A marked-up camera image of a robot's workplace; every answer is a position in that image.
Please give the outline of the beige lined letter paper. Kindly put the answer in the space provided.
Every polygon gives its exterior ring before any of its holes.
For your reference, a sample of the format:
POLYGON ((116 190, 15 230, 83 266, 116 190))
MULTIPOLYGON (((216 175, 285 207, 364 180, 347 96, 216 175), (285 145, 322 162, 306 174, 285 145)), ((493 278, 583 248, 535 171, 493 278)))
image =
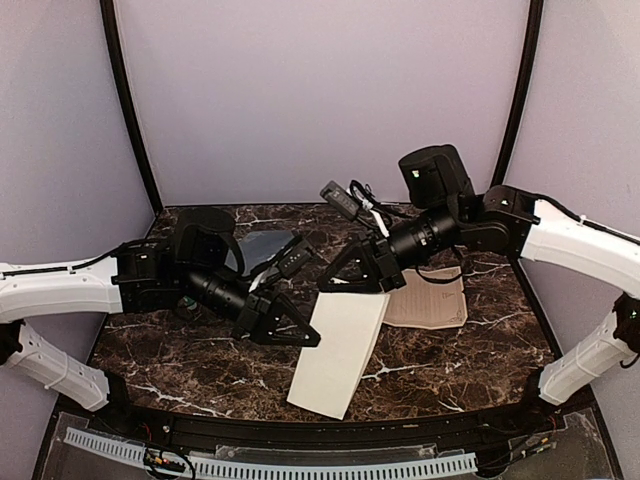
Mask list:
POLYGON ((321 293, 311 317, 320 334, 301 350, 287 402, 342 420, 376 344, 388 294, 321 293))

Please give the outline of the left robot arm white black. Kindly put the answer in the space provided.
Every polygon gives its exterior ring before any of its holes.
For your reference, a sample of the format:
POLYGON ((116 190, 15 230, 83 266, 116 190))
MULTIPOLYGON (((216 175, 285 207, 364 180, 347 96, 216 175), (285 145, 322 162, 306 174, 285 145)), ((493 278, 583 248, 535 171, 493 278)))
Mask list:
POLYGON ((313 249, 296 236, 252 270, 234 237, 235 221, 217 208, 183 211, 161 240, 125 242, 71 263, 1 266, 1 364, 101 413, 120 436, 141 427, 125 380, 58 349, 29 324, 31 317, 171 310, 190 298, 232 321, 232 336, 260 345, 315 347, 321 336, 274 285, 292 278, 313 249))

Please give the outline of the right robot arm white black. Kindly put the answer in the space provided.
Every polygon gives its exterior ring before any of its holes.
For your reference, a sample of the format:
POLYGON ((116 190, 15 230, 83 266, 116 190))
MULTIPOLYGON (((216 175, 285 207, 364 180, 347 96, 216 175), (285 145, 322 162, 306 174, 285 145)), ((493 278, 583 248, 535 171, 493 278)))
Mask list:
POLYGON ((416 269, 446 249, 464 246, 509 259, 558 265, 619 288, 601 325, 572 350, 533 374, 531 393, 510 413, 521 434, 534 432, 549 406, 615 365, 639 356, 639 240, 579 216, 555 199, 507 185, 475 193, 456 148, 429 146, 399 168, 420 214, 389 230, 359 234, 319 277, 322 292, 379 293, 405 286, 416 269))

